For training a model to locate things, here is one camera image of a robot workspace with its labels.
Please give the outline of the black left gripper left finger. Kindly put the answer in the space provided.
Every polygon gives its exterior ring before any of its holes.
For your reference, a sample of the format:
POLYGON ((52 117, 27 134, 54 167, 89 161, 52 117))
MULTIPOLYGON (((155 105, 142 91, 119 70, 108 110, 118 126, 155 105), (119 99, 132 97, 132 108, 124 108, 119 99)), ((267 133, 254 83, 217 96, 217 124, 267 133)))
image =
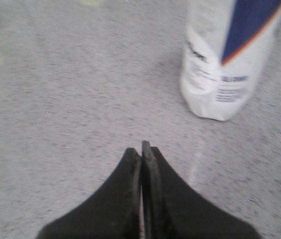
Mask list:
POLYGON ((45 225, 39 239, 140 238, 141 157, 127 148, 107 180, 83 203, 45 225))

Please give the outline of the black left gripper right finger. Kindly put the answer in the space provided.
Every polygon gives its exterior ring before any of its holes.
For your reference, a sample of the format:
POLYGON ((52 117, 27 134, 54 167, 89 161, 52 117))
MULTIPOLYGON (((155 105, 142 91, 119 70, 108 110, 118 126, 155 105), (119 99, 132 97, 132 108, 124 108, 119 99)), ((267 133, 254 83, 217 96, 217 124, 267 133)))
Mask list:
POLYGON ((259 239, 249 223, 192 189, 157 147, 142 142, 142 189, 147 239, 259 239))

